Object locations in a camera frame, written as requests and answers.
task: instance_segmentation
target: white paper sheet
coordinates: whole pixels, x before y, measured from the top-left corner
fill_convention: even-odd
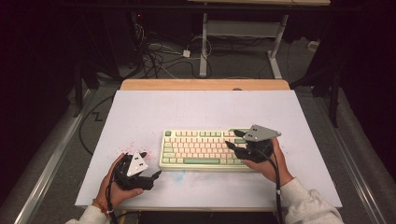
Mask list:
[[[259,124],[278,137],[290,172],[331,204],[341,202],[294,91],[118,91],[76,205],[92,203],[111,163],[146,151],[149,176],[159,168],[164,130],[226,130]],[[163,172],[123,208],[139,210],[276,210],[275,184],[251,173]]]

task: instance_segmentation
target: gray carpet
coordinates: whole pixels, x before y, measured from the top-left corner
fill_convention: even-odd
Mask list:
[[[272,78],[271,69],[264,54],[267,49],[271,48],[271,44],[270,40],[264,40],[258,46],[245,47],[238,45],[241,49],[230,51],[230,45],[223,41],[214,40],[212,55],[209,56],[212,69],[211,78]],[[291,45],[282,43],[276,58],[281,74],[288,82],[295,81],[304,75],[313,56],[312,52],[306,50],[307,44],[308,41],[305,39],[293,42]],[[178,52],[184,49],[169,42],[166,45],[176,49]],[[162,54],[162,56],[166,61],[177,57],[169,54]],[[190,62],[194,69],[194,74],[198,74],[198,61],[183,61]],[[189,63],[176,64],[166,68],[167,72],[164,70],[159,72],[158,77],[193,78],[191,65]],[[121,69],[123,74],[127,74],[130,71],[127,67],[122,67]],[[144,74],[140,73],[135,78],[143,76]],[[101,87],[89,104],[89,110],[106,98],[111,97],[120,86],[120,83],[111,81],[106,76],[101,75],[99,78]],[[364,132],[361,130],[361,126],[353,116],[353,112],[350,111],[345,95],[340,92],[337,113],[339,128],[334,129],[330,125],[326,114],[328,99],[312,97],[310,88],[307,87],[298,88],[296,92],[309,127],[317,141],[318,148],[343,203],[344,207],[340,209],[340,213],[345,223],[391,223],[396,218],[396,206],[394,205],[396,189],[394,181],[375,155]],[[81,137],[90,151],[95,149],[110,107],[111,99],[104,101],[92,111],[98,112],[98,114],[88,114],[87,119],[81,126]],[[58,127],[49,136],[48,141],[32,159],[30,165],[32,168],[26,170],[17,187],[9,195],[0,211],[1,223],[14,223],[35,182],[41,175],[46,162],[49,160],[53,149],[56,147],[56,143],[62,139],[62,130],[67,129],[67,124],[70,123],[74,108],[74,105],[70,106],[64,119],[60,121]],[[341,143],[337,138],[337,134],[342,136]],[[347,148],[355,162],[354,164],[358,167],[358,175],[363,177],[362,182],[366,184],[375,199],[379,208],[379,212],[375,211],[375,213],[377,215],[378,213],[381,214],[385,221],[379,220],[375,222],[373,215],[370,214],[370,206],[368,207],[367,203],[362,200],[361,192],[358,188],[359,183],[356,183],[353,178],[355,175],[353,173],[354,170],[350,168],[349,161],[343,157],[342,148],[344,147]],[[50,183],[35,216],[32,217],[33,223],[65,223],[71,218],[78,218],[83,213],[83,209],[75,207],[74,202],[90,160],[91,155],[84,149],[78,132],[76,132],[66,148],[59,170]],[[128,223],[133,223],[135,216],[128,216],[127,220],[129,220]]]

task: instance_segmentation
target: hand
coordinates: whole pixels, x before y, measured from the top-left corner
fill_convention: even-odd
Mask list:
[[[283,155],[282,150],[280,150],[279,142],[277,141],[276,138],[272,138],[271,142],[274,147],[274,153],[271,155],[270,159],[274,162],[276,165],[277,161],[277,167],[279,170],[279,176],[280,176],[280,186],[284,186],[285,184],[289,183],[292,179],[293,176],[290,174],[288,167],[286,165],[285,161],[285,156]],[[256,163],[254,161],[249,161],[249,160],[243,160],[243,163],[248,166],[250,169],[259,171],[264,175],[267,179],[271,180],[272,182],[276,182],[276,173],[274,170],[274,167],[271,165],[269,161],[263,161],[260,163]]]
[[[122,159],[124,154],[122,153],[119,157],[111,164],[110,169],[108,170],[107,175],[102,180],[102,184],[99,188],[98,195],[96,196],[96,201],[99,202],[106,210],[107,209],[107,199],[106,199],[106,188],[109,183],[111,173],[113,172],[114,167],[116,166],[117,162]],[[131,199],[136,197],[139,194],[142,194],[142,189],[131,189],[131,190],[123,190],[117,185],[117,183],[113,182],[111,185],[111,203],[113,204],[113,208],[117,208],[123,201],[127,199]]]

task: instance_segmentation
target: keyboard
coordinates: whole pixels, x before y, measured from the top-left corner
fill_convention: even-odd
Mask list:
[[[235,136],[233,130],[164,131],[160,167],[163,170],[252,171],[225,144],[229,141],[246,147],[245,140]]]

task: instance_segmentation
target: white sleeve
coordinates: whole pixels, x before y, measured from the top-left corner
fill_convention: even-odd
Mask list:
[[[89,205],[79,220],[71,219],[66,224],[107,224],[110,220],[98,207]]]
[[[327,203],[317,190],[307,190],[297,178],[280,188],[283,199],[289,205],[285,217],[291,223],[344,223],[338,210]]]

